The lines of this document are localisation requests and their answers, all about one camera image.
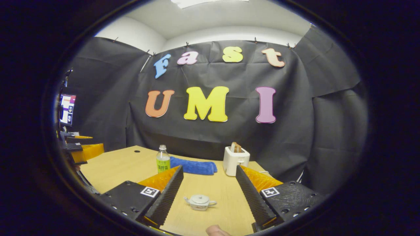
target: blue towel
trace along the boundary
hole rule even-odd
[[[182,165],[182,169],[185,173],[211,176],[217,172],[216,164],[211,161],[201,162],[171,157],[171,168],[178,165]]]

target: table top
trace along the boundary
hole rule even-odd
[[[130,180],[137,183],[156,175],[158,173],[157,152],[157,150],[140,146],[105,152],[90,159],[88,164],[82,165],[81,171],[95,189],[104,193],[124,181]],[[208,161],[171,156],[185,160]],[[218,171],[212,176],[184,173],[184,180],[161,229],[185,236],[206,236],[205,229],[208,226],[219,225],[231,235],[253,233],[251,224],[255,220],[238,181],[235,177],[225,174],[223,161],[213,162]],[[256,171],[264,171],[255,161],[249,162],[248,167]],[[195,194],[207,195],[210,200],[217,201],[217,205],[209,207],[206,211],[193,210],[183,197],[190,198]]]

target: white ceiling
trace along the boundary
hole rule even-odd
[[[180,9],[171,0],[154,0],[126,15],[166,39],[221,26],[256,26],[303,36],[310,23],[268,0],[220,1]]]

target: computer monitor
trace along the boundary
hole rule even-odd
[[[74,102],[76,100],[76,95],[62,94],[60,96],[60,100],[61,100],[60,123],[65,126],[72,126]]]

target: bottle label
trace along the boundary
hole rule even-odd
[[[163,172],[171,168],[170,160],[156,160],[157,163],[157,172]]]

